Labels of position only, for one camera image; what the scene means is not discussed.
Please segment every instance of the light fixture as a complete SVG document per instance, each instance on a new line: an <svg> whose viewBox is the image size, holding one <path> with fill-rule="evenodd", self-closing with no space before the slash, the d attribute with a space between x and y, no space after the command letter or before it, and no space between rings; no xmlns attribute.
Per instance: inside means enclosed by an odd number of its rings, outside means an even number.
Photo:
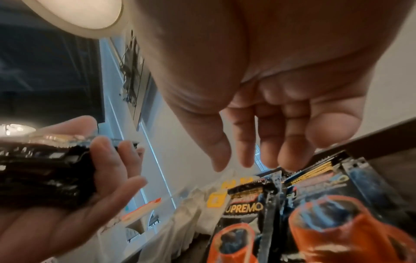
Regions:
<svg viewBox="0 0 416 263"><path fill-rule="evenodd" d="M23 0L52 25L88 38L120 34L127 25L122 0Z"/></svg>
<svg viewBox="0 0 416 263"><path fill-rule="evenodd" d="M0 137L21 136L36 131L35 128L20 124L0 124Z"/></svg>

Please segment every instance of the product package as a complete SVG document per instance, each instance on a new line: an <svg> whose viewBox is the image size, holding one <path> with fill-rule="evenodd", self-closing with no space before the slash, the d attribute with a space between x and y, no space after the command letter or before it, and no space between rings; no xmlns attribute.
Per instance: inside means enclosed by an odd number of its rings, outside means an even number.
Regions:
<svg viewBox="0 0 416 263"><path fill-rule="evenodd" d="M76 208L95 192L93 137L37 134L0 139L0 206ZM113 140L116 147L120 140Z"/></svg>
<svg viewBox="0 0 416 263"><path fill-rule="evenodd" d="M414 218L364 159L341 152L284 184L280 258L269 262L416 262Z"/></svg>
<svg viewBox="0 0 416 263"><path fill-rule="evenodd" d="M208 243L204 263L268 261L279 209L281 183L277 176L281 173L228 190L231 199Z"/></svg>

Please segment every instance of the ceiling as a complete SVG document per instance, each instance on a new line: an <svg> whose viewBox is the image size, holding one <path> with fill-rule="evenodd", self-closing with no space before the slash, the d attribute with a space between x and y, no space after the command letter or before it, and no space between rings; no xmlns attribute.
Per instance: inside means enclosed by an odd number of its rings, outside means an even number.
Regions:
<svg viewBox="0 0 416 263"><path fill-rule="evenodd" d="M104 121L97 40L55 28L19 0L0 0L0 36L0 123Z"/></svg>

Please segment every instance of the black package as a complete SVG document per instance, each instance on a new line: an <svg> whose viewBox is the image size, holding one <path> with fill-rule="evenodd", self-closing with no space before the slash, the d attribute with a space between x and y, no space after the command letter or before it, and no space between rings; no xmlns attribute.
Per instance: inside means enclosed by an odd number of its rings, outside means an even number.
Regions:
<svg viewBox="0 0 416 263"><path fill-rule="evenodd" d="M280 177L278 172L228 190L231 200L208 243L204 263L268 261Z"/></svg>
<svg viewBox="0 0 416 263"><path fill-rule="evenodd" d="M416 262L414 220L365 160L340 153L285 185L280 262Z"/></svg>
<svg viewBox="0 0 416 263"><path fill-rule="evenodd" d="M91 138L31 134L0 139L0 206L76 208L95 192ZM113 140L116 147L120 140Z"/></svg>

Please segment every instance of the hand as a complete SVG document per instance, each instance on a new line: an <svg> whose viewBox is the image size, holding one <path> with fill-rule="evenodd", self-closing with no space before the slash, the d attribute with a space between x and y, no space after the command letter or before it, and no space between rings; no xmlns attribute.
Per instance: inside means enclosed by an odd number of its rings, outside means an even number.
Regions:
<svg viewBox="0 0 416 263"><path fill-rule="evenodd" d="M412 0L128 0L156 84L184 128L227 165L221 110L241 164L302 168L354 135L377 60Z"/></svg>
<svg viewBox="0 0 416 263"><path fill-rule="evenodd" d="M92 117L79 117L41 130L44 133L91 135L97 128ZM4 263L40 263L85 243L114 218L146 185L140 176L143 149L123 141L118 153L108 138L91 143L96 172L96 196L76 211L33 207L0 209L0 258Z"/></svg>

